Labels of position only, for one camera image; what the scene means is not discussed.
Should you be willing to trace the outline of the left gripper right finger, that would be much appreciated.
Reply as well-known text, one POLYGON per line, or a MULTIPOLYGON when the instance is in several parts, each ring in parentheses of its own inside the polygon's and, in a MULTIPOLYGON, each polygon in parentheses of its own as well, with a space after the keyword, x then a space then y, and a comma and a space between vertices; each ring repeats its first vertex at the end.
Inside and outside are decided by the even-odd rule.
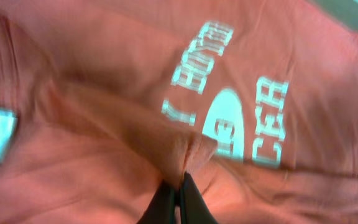
POLYGON ((178 196, 181 224, 218 224, 208 210, 192 176, 187 172, 178 196))

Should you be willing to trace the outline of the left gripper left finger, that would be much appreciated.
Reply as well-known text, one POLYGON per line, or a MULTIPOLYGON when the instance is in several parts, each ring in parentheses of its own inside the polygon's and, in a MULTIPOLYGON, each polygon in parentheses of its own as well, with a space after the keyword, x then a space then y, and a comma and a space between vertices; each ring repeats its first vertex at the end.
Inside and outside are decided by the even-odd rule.
POLYGON ((162 182, 137 224, 176 224, 175 190, 162 182))

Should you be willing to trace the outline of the orange soccer t-shirt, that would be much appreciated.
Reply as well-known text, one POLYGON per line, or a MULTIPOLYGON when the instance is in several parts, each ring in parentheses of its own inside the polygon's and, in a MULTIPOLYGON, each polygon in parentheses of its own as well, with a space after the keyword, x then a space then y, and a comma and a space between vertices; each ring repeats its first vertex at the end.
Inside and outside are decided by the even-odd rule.
POLYGON ((0 223, 358 223, 358 32, 309 1, 0 1, 0 223))

